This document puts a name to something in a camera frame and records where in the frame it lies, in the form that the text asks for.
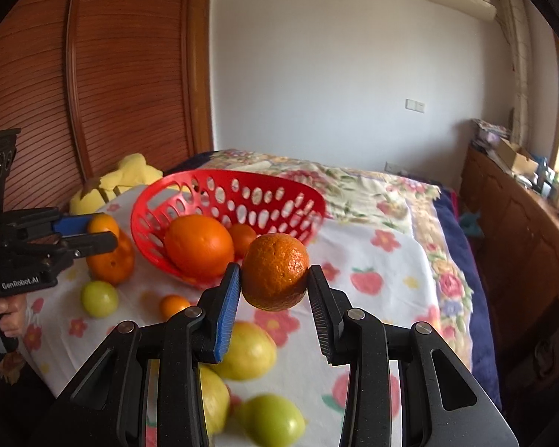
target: human hand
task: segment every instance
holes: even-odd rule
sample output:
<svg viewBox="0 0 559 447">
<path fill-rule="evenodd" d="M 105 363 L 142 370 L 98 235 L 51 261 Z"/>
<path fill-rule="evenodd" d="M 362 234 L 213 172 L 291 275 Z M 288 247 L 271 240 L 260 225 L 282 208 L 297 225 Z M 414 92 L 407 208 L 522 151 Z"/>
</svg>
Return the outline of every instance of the human hand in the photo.
<svg viewBox="0 0 559 447">
<path fill-rule="evenodd" d="M 25 324 L 27 295 L 20 294 L 0 299 L 0 329 L 7 338 L 21 336 Z"/>
</svg>

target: wooden wardrobe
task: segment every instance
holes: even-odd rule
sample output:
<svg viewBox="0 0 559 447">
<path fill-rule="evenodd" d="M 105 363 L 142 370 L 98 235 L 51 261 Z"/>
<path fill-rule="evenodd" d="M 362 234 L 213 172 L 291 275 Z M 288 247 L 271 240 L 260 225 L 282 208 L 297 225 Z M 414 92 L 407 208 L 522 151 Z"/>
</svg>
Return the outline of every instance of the wooden wardrobe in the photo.
<svg viewBox="0 0 559 447">
<path fill-rule="evenodd" d="M 18 0 L 0 24 L 0 129 L 22 128 L 5 209 L 63 206 L 130 153 L 165 170 L 210 148 L 203 17 L 189 38 L 189 0 Z"/>
</svg>

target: green fruit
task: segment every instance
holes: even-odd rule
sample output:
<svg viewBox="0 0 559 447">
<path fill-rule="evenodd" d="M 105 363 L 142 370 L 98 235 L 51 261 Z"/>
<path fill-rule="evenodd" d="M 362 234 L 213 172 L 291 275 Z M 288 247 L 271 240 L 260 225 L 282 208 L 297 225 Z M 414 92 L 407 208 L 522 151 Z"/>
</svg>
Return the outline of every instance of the green fruit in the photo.
<svg viewBox="0 0 559 447">
<path fill-rule="evenodd" d="M 226 426 L 230 411 L 230 392 L 222 379 L 204 365 L 199 365 L 199 374 L 205 427 L 207 436 L 211 437 L 220 433 Z"/>
<path fill-rule="evenodd" d="M 248 436 L 260 447 L 287 447 L 302 436 L 306 427 L 295 404 L 271 393 L 243 403 L 236 414 Z"/>
<path fill-rule="evenodd" d="M 222 378 L 252 380 L 267 373 L 275 364 L 277 346 L 265 330 L 252 322 L 237 321 L 224 359 L 211 365 Z"/>
<path fill-rule="evenodd" d="M 118 292 L 109 282 L 92 280 L 81 289 L 81 304 L 89 316 L 105 318 L 118 309 Z"/>
</svg>

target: white wall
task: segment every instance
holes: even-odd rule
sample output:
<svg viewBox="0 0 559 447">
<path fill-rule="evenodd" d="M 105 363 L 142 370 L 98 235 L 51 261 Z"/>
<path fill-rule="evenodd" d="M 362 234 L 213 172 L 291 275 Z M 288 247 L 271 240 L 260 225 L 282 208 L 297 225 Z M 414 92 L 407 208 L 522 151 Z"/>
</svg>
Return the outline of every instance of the white wall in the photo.
<svg viewBox="0 0 559 447">
<path fill-rule="evenodd" d="M 555 139 L 559 106 L 559 68 L 553 29 L 541 12 L 524 0 L 532 43 L 532 76 L 529 111 L 532 133 L 529 151 L 550 158 Z"/>
<path fill-rule="evenodd" d="M 498 24 L 424 0 L 215 0 L 213 26 L 219 149 L 455 185 L 467 120 L 505 124 L 513 105 Z"/>
</svg>

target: bed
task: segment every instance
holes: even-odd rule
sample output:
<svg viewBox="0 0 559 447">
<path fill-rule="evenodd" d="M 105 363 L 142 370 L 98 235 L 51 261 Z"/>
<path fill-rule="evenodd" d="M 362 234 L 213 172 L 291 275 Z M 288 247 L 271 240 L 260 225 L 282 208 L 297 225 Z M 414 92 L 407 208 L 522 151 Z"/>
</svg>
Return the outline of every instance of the bed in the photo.
<svg viewBox="0 0 559 447">
<path fill-rule="evenodd" d="M 326 220 L 309 245 L 309 254 L 313 263 L 322 265 L 329 283 L 384 322 L 406 327 L 416 321 L 430 322 L 493 403 L 500 404 L 486 300 L 470 247 L 457 224 L 455 194 L 401 176 L 239 150 L 197 155 L 169 172 L 196 167 L 277 175 L 317 189 L 326 201 Z M 132 203 L 141 191 L 132 189 L 104 207 L 127 231 Z M 129 283 L 119 286 L 121 306 L 112 316 L 97 320 L 88 318 L 79 304 L 79 289 L 87 280 L 85 261 L 78 261 L 61 275 L 57 288 L 30 294 L 28 300 L 25 355 L 54 394 L 118 322 L 133 319 L 139 325 L 152 324 L 160 320 L 157 304 L 163 294 L 179 293 L 193 303 L 200 295 L 139 256 Z M 254 321 L 270 333 L 281 348 L 281 367 L 263 380 L 229 382 L 233 399 L 240 401 L 258 391 L 276 389 L 286 394 L 288 390 L 299 396 L 304 415 L 309 413 L 310 434 L 305 433 L 297 445 L 330 445 L 337 441 L 338 431 L 333 430 L 341 425 L 347 370 L 324 365 L 318 346 L 311 347 L 316 337 L 307 301 L 277 316 L 266 314 L 242 304 L 237 318 Z M 156 380 L 154 373 L 152 385 Z M 398 397 L 397 365 L 392 365 L 391 382 L 396 393 L 392 398 Z M 309 394 L 316 384 L 318 395 Z M 147 432 L 152 439 L 156 389 L 149 391 Z M 401 444 L 400 407 L 392 400 L 392 445 Z M 244 441 L 230 434 L 220 445 L 242 446 Z"/>
</svg>

